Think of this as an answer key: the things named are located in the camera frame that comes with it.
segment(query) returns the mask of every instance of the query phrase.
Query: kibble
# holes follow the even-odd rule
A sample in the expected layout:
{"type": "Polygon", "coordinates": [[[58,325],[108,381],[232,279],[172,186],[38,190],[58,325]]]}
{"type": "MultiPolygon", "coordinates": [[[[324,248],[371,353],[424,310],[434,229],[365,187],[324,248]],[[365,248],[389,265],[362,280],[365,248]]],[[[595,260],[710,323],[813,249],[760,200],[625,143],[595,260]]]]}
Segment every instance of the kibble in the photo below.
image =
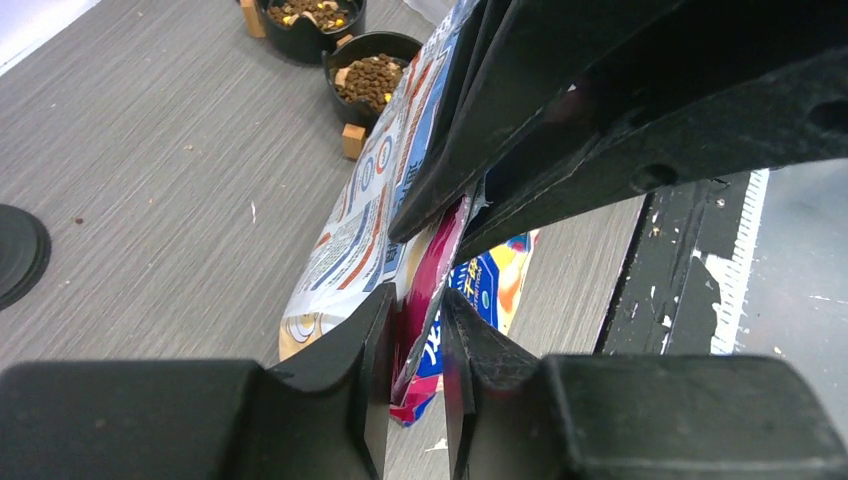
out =
{"type": "Polygon", "coordinates": [[[332,0],[289,0],[282,7],[269,8],[268,16],[284,27],[290,27],[298,18],[306,17],[321,31],[331,32],[347,25],[350,11],[332,0]]]}
{"type": "Polygon", "coordinates": [[[336,91],[347,103],[365,100],[377,113],[383,113],[401,77],[403,69],[398,62],[380,54],[340,68],[335,75],[336,91]]]}

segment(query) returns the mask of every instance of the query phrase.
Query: snack bag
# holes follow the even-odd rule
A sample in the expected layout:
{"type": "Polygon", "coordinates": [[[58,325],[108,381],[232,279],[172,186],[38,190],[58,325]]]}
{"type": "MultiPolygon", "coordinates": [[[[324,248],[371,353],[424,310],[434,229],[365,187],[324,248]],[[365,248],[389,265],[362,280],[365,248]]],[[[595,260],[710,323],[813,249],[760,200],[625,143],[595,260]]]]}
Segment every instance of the snack bag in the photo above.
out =
{"type": "Polygon", "coordinates": [[[406,405],[406,394],[419,368],[427,332],[436,321],[459,241],[471,212],[471,195],[464,195],[445,212],[421,259],[398,315],[392,405],[406,405]]]}
{"type": "MultiPolygon", "coordinates": [[[[514,237],[450,273],[448,288],[459,290],[489,325],[504,335],[509,332],[521,301],[524,279],[533,256],[538,230],[514,237]]],[[[424,355],[402,406],[391,415],[404,426],[412,425],[442,390],[442,352],[439,315],[426,336],[424,355]]]]}
{"type": "Polygon", "coordinates": [[[281,360],[344,321],[378,284],[394,282],[405,298],[438,225],[404,245],[390,243],[387,230],[426,156],[457,37],[475,4],[457,3],[374,126],[283,314],[281,360]]]}

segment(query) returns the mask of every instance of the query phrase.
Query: pet food bowl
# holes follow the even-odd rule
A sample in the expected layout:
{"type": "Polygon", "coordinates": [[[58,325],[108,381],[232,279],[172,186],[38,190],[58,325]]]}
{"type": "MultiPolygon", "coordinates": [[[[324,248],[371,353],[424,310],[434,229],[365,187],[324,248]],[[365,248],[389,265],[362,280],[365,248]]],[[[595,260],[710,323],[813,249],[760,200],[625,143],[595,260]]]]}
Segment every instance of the pet food bowl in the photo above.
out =
{"type": "Polygon", "coordinates": [[[285,0],[258,0],[259,16],[265,26],[265,35],[271,45],[286,57],[304,64],[321,63],[323,52],[336,49],[336,42],[347,35],[356,36],[365,31],[366,0],[334,0],[339,7],[350,12],[347,24],[331,32],[321,31],[311,20],[298,17],[290,26],[271,19],[268,9],[282,7],[285,0]]]}
{"type": "Polygon", "coordinates": [[[418,55],[421,42],[406,35],[394,32],[371,32],[353,38],[333,53],[322,54],[324,77],[333,98],[333,110],[344,123],[364,127],[369,133],[377,123],[380,114],[365,100],[347,103],[336,91],[336,72],[351,63],[368,57],[385,54],[395,60],[402,68],[418,55]]]}

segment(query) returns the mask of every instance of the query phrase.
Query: gray floor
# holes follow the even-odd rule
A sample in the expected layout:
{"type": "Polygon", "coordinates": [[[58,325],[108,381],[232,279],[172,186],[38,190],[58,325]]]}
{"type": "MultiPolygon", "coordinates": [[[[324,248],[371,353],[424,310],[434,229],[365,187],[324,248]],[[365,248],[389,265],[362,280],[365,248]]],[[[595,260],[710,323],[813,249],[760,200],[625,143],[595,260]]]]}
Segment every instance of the gray floor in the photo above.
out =
{"type": "MultiPolygon", "coordinates": [[[[372,0],[368,15],[371,30],[432,30],[400,0],[372,0]]],[[[103,0],[0,77],[0,203],[54,238],[45,278],[0,312],[0,367],[273,363],[288,295],[352,168],[325,88],[319,69],[249,38],[231,1],[103,0]]],[[[543,230],[519,343],[591,348],[637,210],[543,230]]],[[[447,478],[446,452],[426,451],[445,436],[442,408],[392,427],[388,478],[447,478]]]]}
{"type": "Polygon", "coordinates": [[[789,362],[848,439],[848,162],[772,171],[736,352],[789,362]]]}

